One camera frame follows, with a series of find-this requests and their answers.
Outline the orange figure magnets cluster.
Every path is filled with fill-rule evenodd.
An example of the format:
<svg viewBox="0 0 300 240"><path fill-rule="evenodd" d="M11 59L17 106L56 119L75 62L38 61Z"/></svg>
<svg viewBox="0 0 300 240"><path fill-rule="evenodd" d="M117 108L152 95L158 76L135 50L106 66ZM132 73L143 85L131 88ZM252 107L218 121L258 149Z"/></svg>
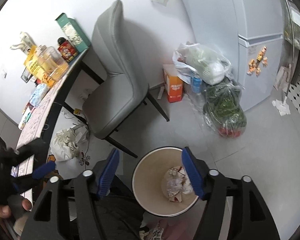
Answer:
<svg viewBox="0 0 300 240"><path fill-rule="evenodd" d="M261 51L258 53L256 59L251 59L248 64L248 71L247 75L251 76L253 73L256 74L256 77L260 75L262 72L260 68L260 64L262 64L263 67L267 67L267 57L266 55L267 47L264 46Z"/></svg>

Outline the yellow snack bag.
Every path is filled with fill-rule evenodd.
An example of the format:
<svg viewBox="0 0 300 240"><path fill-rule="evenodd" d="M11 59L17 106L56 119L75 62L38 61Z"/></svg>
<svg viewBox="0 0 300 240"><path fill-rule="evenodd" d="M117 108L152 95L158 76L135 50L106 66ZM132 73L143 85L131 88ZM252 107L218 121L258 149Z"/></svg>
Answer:
<svg viewBox="0 0 300 240"><path fill-rule="evenodd" d="M33 76L35 76L42 83L45 83L49 88L51 88L58 81L54 81L52 78L50 78L43 67L39 65L36 56L36 48L37 46L33 46L31 48L30 53L27 55L27 59L24 61L24 65L29 70L29 72L33 74Z"/></svg>

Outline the red white paper wrapper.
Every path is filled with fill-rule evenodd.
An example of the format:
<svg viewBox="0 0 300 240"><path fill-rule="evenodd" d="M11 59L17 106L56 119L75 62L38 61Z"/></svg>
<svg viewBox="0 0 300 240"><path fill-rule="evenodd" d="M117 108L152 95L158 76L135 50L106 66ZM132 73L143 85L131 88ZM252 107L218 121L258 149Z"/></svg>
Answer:
<svg viewBox="0 0 300 240"><path fill-rule="evenodd" d="M167 171L166 191L170 202L182 202L182 193L186 182L186 172L182 166Z"/></svg>

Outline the grey upholstered chair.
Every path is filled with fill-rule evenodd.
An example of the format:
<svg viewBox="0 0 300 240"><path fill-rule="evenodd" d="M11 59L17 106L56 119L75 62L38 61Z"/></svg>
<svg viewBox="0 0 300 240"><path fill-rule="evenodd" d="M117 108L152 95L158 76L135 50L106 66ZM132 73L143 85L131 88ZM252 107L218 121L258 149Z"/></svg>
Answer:
<svg viewBox="0 0 300 240"><path fill-rule="evenodd" d="M137 155L111 138L111 134L148 99L169 120L151 96L141 61L134 49L123 16L123 3L116 0L97 19L91 41L104 66L107 78L83 103L83 114L96 138L109 142L122 152Z"/></svg>

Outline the light blue refrigerator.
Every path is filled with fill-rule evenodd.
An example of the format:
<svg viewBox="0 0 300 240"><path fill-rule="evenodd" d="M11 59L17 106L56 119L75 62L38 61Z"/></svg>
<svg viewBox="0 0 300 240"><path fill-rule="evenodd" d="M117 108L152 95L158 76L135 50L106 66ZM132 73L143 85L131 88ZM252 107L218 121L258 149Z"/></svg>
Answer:
<svg viewBox="0 0 300 240"><path fill-rule="evenodd" d="M244 90L240 105L251 109L271 94L283 46L281 0L182 0L196 42L214 47L231 62L234 79ZM258 77L248 64L266 46L267 67Z"/></svg>

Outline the blue tissue pack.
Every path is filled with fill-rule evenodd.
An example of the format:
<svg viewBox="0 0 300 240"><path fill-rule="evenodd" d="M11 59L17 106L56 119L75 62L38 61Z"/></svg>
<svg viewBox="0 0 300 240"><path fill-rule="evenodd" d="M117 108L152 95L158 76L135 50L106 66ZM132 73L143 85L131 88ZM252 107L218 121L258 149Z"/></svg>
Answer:
<svg viewBox="0 0 300 240"><path fill-rule="evenodd" d="M38 107L42 99L46 96L47 92L49 91L49 87L45 83L40 83L36 86L33 94L30 97L29 103L33 107Z"/></svg>

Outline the white paper shopping bag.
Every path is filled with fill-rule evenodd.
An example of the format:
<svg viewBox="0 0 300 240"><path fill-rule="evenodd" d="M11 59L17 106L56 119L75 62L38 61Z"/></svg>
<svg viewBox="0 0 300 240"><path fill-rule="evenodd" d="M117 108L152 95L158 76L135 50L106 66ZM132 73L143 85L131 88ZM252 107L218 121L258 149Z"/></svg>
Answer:
<svg viewBox="0 0 300 240"><path fill-rule="evenodd" d="M26 32L21 32L20 33L21 36L21 41L19 42L19 44L16 45L12 45L10 47L11 50L21 50L23 53L25 53L25 55L28 55L31 51L31 48L33 46L37 46L36 43L34 42L34 40L32 39L32 37L26 33Z"/></svg>

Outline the white bag under table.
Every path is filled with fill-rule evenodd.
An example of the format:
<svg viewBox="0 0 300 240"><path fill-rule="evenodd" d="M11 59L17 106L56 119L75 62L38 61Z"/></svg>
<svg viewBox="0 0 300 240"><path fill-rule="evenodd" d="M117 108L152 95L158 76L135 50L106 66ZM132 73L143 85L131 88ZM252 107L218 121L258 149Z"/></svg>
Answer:
<svg viewBox="0 0 300 240"><path fill-rule="evenodd" d="M83 152L83 145L88 141L85 126L62 129L55 133L50 142L50 152L56 161L68 161Z"/></svg>

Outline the red tin can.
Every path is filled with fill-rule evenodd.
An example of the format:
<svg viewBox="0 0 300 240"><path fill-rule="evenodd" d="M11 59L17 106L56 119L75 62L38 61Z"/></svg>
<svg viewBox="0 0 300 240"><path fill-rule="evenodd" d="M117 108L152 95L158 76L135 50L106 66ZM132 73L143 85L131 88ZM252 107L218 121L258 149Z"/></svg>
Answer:
<svg viewBox="0 0 300 240"><path fill-rule="evenodd" d="M58 51L66 62L71 62L77 57L78 51L68 40L64 37L60 37L57 42L59 44Z"/></svg>

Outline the clear plastic jar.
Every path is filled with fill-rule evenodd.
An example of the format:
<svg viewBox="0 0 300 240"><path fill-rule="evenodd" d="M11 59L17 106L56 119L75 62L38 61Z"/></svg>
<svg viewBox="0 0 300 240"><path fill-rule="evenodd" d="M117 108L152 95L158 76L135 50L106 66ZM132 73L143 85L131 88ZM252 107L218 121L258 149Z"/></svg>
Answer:
<svg viewBox="0 0 300 240"><path fill-rule="evenodd" d="M36 48L36 56L39 65L43 67L48 76L54 81L59 81L69 68L68 63L63 59L59 51L52 46L38 46Z"/></svg>

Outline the crumpled paper on floor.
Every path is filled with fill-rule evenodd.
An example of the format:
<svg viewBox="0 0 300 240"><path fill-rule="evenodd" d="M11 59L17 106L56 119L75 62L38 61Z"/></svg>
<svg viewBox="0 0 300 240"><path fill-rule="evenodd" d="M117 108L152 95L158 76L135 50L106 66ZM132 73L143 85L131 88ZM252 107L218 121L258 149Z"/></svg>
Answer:
<svg viewBox="0 0 300 240"><path fill-rule="evenodd" d="M272 105L278 110L280 116L291 114L289 105L286 103L286 101L273 100Z"/></svg>

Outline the white tissue front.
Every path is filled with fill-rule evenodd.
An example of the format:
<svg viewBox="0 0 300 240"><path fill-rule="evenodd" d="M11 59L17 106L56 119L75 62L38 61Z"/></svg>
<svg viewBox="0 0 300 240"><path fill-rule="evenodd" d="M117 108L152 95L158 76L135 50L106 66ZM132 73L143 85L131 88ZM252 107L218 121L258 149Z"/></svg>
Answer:
<svg viewBox="0 0 300 240"><path fill-rule="evenodd" d="M190 194L193 192L189 176L182 166L172 167L165 173L163 186L170 198L180 193Z"/></svg>

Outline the green vegetables plastic bag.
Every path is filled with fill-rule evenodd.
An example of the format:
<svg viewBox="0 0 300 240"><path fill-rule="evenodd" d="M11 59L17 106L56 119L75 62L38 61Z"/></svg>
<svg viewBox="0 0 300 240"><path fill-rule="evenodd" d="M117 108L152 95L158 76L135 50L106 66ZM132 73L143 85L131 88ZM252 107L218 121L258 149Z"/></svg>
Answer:
<svg viewBox="0 0 300 240"><path fill-rule="evenodd" d="M237 138L246 128L247 119L240 106L243 87L228 77L204 91L203 116L206 124L220 136Z"/></svg>

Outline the white roll package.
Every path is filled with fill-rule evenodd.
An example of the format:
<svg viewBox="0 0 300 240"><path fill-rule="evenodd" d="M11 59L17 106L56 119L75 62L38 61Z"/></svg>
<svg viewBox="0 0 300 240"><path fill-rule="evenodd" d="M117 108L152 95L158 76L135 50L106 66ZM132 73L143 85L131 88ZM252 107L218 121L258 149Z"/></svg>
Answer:
<svg viewBox="0 0 300 240"><path fill-rule="evenodd" d="M30 112L25 112L22 116L22 119L20 120L19 124L18 124L18 128L22 131L25 124L28 122L29 118L31 116Z"/></svg>

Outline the orange paper bag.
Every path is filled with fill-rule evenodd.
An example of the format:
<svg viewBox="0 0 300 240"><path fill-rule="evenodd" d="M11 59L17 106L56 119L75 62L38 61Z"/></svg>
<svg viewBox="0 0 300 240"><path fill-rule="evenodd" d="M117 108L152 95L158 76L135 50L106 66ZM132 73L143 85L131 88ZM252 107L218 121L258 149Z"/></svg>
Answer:
<svg viewBox="0 0 300 240"><path fill-rule="evenodd" d="M183 98L183 81L179 78L178 73L175 65L163 65L165 89L169 103L179 102Z"/></svg>

